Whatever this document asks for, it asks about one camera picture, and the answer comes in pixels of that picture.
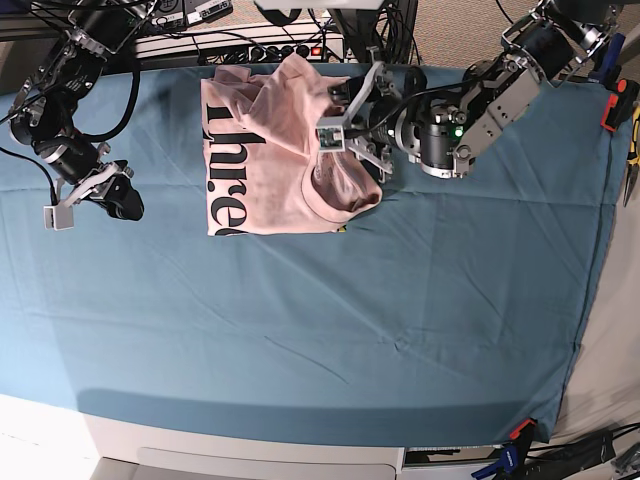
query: screw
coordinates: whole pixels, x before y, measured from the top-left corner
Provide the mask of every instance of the screw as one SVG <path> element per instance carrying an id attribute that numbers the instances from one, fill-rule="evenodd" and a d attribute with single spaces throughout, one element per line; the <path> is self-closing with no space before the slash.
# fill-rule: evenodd
<path id="1" fill-rule="evenodd" d="M 467 160 L 471 156 L 471 149 L 466 145 L 461 145 L 456 151 L 459 160 Z"/>

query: power strip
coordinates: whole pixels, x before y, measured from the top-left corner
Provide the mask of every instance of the power strip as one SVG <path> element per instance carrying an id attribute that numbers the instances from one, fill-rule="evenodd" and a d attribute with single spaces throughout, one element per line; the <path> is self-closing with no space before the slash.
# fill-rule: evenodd
<path id="1" fill-rule="evenodd" d="M 342 37 L 338 36 L 331 38 L 327 35 L 326 53 L 322 50 L 322 41 L 318 40 L 305 43 L 265 43 L 263 45 L 267 52 L 260 47 L 249 47 L 249 61 L 251 63 L 278 63 L 294 52 L 310 62 L 321 62 L 323 59 L 327 61 L 330 54 L 335 55 L 338 59 L 344 59 L 344 41 Z"/>
<path id="2" fill-rule="evenodd" d="M 232 32 L 232 35 L 226 35 L 224 32 Z M 273 59 L 267 60 L 262 49 L 255 47 L 251 41 L 243 40 L 233 34 L 252 39 L 267 48 L 272 47 L 271 49 L 275 50 L 277 54 L 273 55 Z M 326 37 L 327 48 L 337 57 L 345 58 L 345 53 L 348 52 L 346 52 L 342 35 L 331 32 L 327 33 Z M 254 49 L 260 50 L 253 54 L 254 58 L 257 58 L 257 60 L 255 60 L 256 62 L 268 61 L 277 63 L 284 58 L 281 51 L 282 48 L 286 46 L 294 48 L 294 50 L 299 46 L 305 46 L 309 49 L 309 53 L 306 56 L 307 60 L 320 61 L 321 53 L 313 54 L 311 50 L 314 47 L 322 46 L 322 38 L 318 34 L 317 25 L 310 20 L 299 20 L 287 26 L 286 29 L 268 23 L 261 23 L 223 27 L 220 30 L 215 28 L 202 29 L 198 30 L 198 35 L 195 37 L 146 37 L 136 41 L 135 48 L 137 57 L 144 59 L 166 55 L 187 54 L 189 52 L 213 48 L 239 47 L 243 45 L 247 46 L 249 55 L 251 55 Z"/>

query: metal bracket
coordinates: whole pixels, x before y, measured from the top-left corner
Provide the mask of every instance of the metal bracket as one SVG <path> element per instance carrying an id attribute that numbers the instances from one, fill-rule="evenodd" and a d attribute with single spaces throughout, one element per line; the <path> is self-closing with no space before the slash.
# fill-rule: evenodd
<path id="1" fill-rule="evenodd" d="M 487 150 L 505 127 L 518 120 L 540 93 L 540 84 L 531 70 L 525 70 L 502 95 L 491 102 L 485 113 L 465 132 L 453 151 L 453 175 L 464 176 L 470 171 L 472 158 Z"/>

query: wire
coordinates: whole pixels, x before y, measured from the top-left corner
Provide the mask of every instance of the wire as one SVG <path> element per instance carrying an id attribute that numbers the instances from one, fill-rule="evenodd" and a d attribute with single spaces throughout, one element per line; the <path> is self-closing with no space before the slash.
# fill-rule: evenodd
<path id="1" fill-rule="evenodd" d="M 127 101 L 127 106 L 124 110 L 124 114 L 122 118 L 118 122 L 118 124 L 109 130 L 106 133 L 100 135 L 90 135 L 84 134 L 84 137 L 93 143 L 98 142 L 106 142 L 107 140 L 118 135 L 129 123 L 131 120 L 131 116 L 133 115 L 133 109 L 136 106 L 136 102 L 138 101 L 138 91 L 140 90 L 140 64 L 135 56 L 130 53 L 130 61 L 131 61 L 131 73 L 133 77 L 131 78 L 131 91 L 129 92 L 129 100 Z"/>
<path id="2" fill-rule="evenodd" d="M 61 2 L 53 2 L 51 0 L 37 0 L 34 2 L 36 5 L 46 5 L 54 10 L 80 10 L 86 12 L 113 12 L 115 10 L 126 10 L 129 7 L 135 7 L 138 5 L 145 5 L 151 3 L 153 0 L 134 0 L 129 3 L 119 3 L 117 5 L 75 5 Z"/>
<path id="3" fill-rule="evenodd" d="M 235 32 L 229 32 L 227 30 L 216 30 L 216 31 L 208 31 L 208 32 L 181 32 L 181 33 L 163 33 L 163 36 L 169 37 L 169 38 L 189 38 L 189 37 L 199 37 L 202 35 L 213 35 L 215 33 L 221 33 L 223 35 L 229 35 L 231 37 L 235 37 L 235 38 L 239 38 L 241 40 L 245 40 L 249 43 L 251 43 L 252 45 L 262 49 L 265 53 L 267 51 L 266 47 L 264 45 L 262 45 L 261 43 L 256 42 L 255 40 L 253 40 L 252 38 L 249 37 L 245 37 L 244 35 L 240 35 L 239 33 L 235 33 Z"/>
<path id="4" fill-rule="evenodd" d="M 30 13 L 31 15 L 33 15 L 34 17 L 36 17 L 38 20 L 40 20 L 41 22 L 43 22 L 44 24 L 46 24 L 49 28 L 51 28 L 52 30 L 55 30 L 56 32 L 60 33 L 60 34 L 64 34 L 64 28 L 62 28 L 59 25 L 56 25 L 55 23 L 53 23 L 52 21 L 50 21 L 49 19 L 45 18 L 44 16 L 41 16 L 37 13 L 36 10 L 32 10 L 29 8 L 26 8 L 25 5 L 23 5 L 22 3 L 20 3 L 18 0 L 10 0 L 11 3 L 13 3 L 16 7 L 20 8 L 21 10 L 23 10 L 26 13 Z M 62 18 L 53 15 L 51 12 L 48 12 L 45 9 L 42 9 L 45 12 L 47 12 L 49 15 L 55 17 L 57 20 L 59 21 L 63 21 Z"/>
<path id="5" fill-rule="evenodd" d="M 511 17 L 509 16 L 509 14 L 507 13 L 507 11 L 504 9 L 504 7 L 502 6 L 502 3 L 500 3 L 500 0 L 496 0 L 496 5 L 498 5 L 498 8 L 500 9 L 500 11 L 502 12 L 502 15 L 504 15 L 504 18 L 507 19 L 507 21 L 513 25 L 513 20 L 511 20 Z"/>
<path id="6" fill-rule="evenodd" d="M 413 50 L 415 50 L 416 56 L 418 57 L 418 65 L 422 65 L 422 57 L 420 56 L 420 51 L 418 50 L 418 43 L 416 42 L 416 37 L 413 34 L 413 32 L 409 29 L 408 25 L 405 23 L 404 16 L 402 15 L 402 11 L 399 8 L 395 8 L 395 7 L 387 7 L 387 8 L 391 8 L 392 10 L 395 10 L 400 15 L 400 25 L 404 30 L 407 31 L 407 33 L 409 33 L 409 35 L 411 35 L 411 41 L 413 42 Z"/>
<path id="7" fill-rule="evenodd" d="M 631 475 L 627 475 L 626 477 L 622 477 L 620 480 L 635 480 L 640 478 L 640 472 L 632 473 Z"/>
<path id="8" fill-rule="evenodd" d="M 618 438 L 624 437 L 625 435 L 628 435 L 631 432 L 633 432 L 634 430 L 638 430 L 638 429 L 640 429 L 640 423 L 630 423 L 628 425 L 622 425 L 621 427 L 617 427 L 617 428 L 614 428 L 612 430 L 609 430 L 609 433 L 615 434 L 615 433 L 618 433 L 618 432 L 622 432 L 622 433 L 618 433 L 618 435 L 614 435 L 613 436 L 613 439 L 617 440 Z M 605 433 L 605 432 L 597 432 L 597 435 L 601 435 L 603 433 Z M 570 442 L 570 443 L 562 443 L 562 444 L 558 444 L 558 445 L 547 445 L 547 446 L 544 446 L 544 447 L 535 447 L 535 448 L 530 449 L 529 451 L 531 451 L 531 452 L 542 452 L 544 450 L 556 450 L 558 448 L 573 447 L 574 445 L 584 441 L 586 438 L 589 438 L 589 437 L 587 436 L 587 437 L 585 437 L 585 438 L 583 438 L 581 440 L 578 440 L 578 441 L 575 441 L 575 442 Z"/>
<path id="9" fill-rule="evenodd" d="M 49 182 L 49 196 L 51 197 L 51 205 L 57 205 L 58 204 L 58 195 L 56 195 L 56 189 L 53 186 L 53 179 L 51 178 L 51 175 L 49 174 L 47 169 L 44 168 L 40 164 L 40 162 L 37 162 L 33 158 L 25 157 L 24 155 L 20 155 L 19 153 L 12 152 L 11 150 L 7 150 L 6 148 L 0 147 L 0 152 L 4 153 L 5 155 L 9 155 L 10 157 L 15 157 L 15 158 L 19 158 L 21 160 L 26 160 L 27 162 L 30 162 L 30 163 L 34 164 L 36 167 L 38 167 L 40 169 L 40 171 L 44 174 L 44 176 L 47 177 L 47 182 Z"/>
<path id="10" fill-rule="evenodd" d="M 361 135 L 365 135 L 367 133 L 371 133 L 376 128 L 379 128 L 380 126 L 384 125 L 384 122 L 389 120 L 391 117 L 393 117 L 394 115 L 396 115 L 396 114 L 400 113 L 402 110 L 404 110 L 409 105 L 409 103 L 411 103 L 411 101 L 414 100 L 415 98 L 421 97 L 423 95 L 428 95 L 430 93 L 453 90 L 454 88 L 463 88 L 463 87 L 466 87 L 467 85 L 470 85 L 473 82 L 476 82 L 476 80 L 475 79 L 466 80 L 464 82 L 454 83 L 452 85 L 445 85 L 443 87 L 427 88 L 426 90 L 422 90 L 420 92 L 416 92 L 413 95 L 409 95 L 408 97 L 403 98 L 402 101 L 399 104 L 397 104 L 394 108 L 392 108 L 375 125 L 372 125 L 370 127 L 364 128 L 364 129 L 349 129 L 349 130 L 345 130 L 344 136 L 345 136 L 345 138 L 350 139 L 350 138 L 359 137 Z"/>
<path id="11" fill-rule="evenodd" d="M 320 61 L 324 62 L 325 55 L 327 53 L 326 51 L 327 50 L 327 32 L 326 30 L 323 30 L 322 25 L 320 25 L 320 22 L 316 20 L 316 14 L 313 11 L 313 8 L 309 8 L 307 12 L 309 12 L 309 16 L 311 17 L 311 20 L 313 20 L 313 23 L 316 24 L 316 27 L 318 27 L 318 29 L 322 32 L 322 55 L 320 56 Z"/>

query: pink t-shirt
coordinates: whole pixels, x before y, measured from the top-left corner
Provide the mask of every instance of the pink t-shirt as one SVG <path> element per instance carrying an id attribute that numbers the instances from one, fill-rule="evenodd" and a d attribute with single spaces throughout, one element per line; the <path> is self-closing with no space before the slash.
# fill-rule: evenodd
<path id="1" fill-rule="evenodd" d="M 343 81 L 295 54 L 272 75 L 221 66 L 201 81 L 209 235 L 332 232 L 380 203 L 352 153 L 318 152 L 327 87 Z"/>

